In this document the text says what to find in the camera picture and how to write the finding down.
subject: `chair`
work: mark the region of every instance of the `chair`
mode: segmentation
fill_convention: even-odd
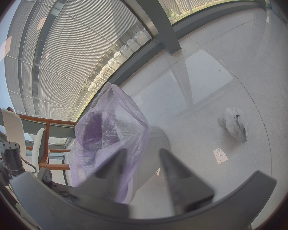
[[[70,150],[66,149],[49,149],[48,148],[48,139],[49,139],[49,129],[50,123],[56,123],[55,120],[30,117],[26,115],[17,114],[13,111],[12,108],[8,107],[7,109],[2,109],[3,123],[5,127],[6,137],[8,141],[13,141],[19,144],[20,154],[23,159],[26,160],[26,150],[32,151],[32,164],[36,167],[38,172],[40,168],[44,167],[50,170],[69,170],[68,164],[49,164],[49,152],[69,152]],[[22,125],[22,119],[38,121],[46,123],[46,129],[41,128],[36,134],[36,138],[33,144],[33,147],[27,147],[25,145],[24,138],[24,129]],[[33,172],[34,169],[22,162],[24,169],[26,171]]]

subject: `chair backrest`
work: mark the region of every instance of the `chair backrest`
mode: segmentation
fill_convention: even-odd
[[[18,143],[20,146],[20,155],[26,159],[26,142],[20,117],[16,113],[4,108],[2,108],[2,117],[8,141]]]

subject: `cylindrical motor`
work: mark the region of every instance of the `cylindrical motor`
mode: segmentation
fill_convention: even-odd
[[[18,143],[4,142],[1,148],[1,156],[12,176],[17,176],[24,172]]]

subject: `clear plastic bag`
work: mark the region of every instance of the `clear plastic bag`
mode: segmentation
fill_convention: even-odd
[[[85,181],[116,151],[127,149],[116,199],[122,202],[150,138],[150,127],[138,106],[120,87],[106,83],[75,132],[76,140],[69,153],[73,186]]]

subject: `crumpled plastic bag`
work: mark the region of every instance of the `crumpled plastic bag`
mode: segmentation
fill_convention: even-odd
[[[120,87],[108,82],[78,121],[75,133],[76,140],[69,153],[73,186],[85,181],[116,151],[127,149],[116,198],[122,202],[150,137],[150,127],[138,106]]]

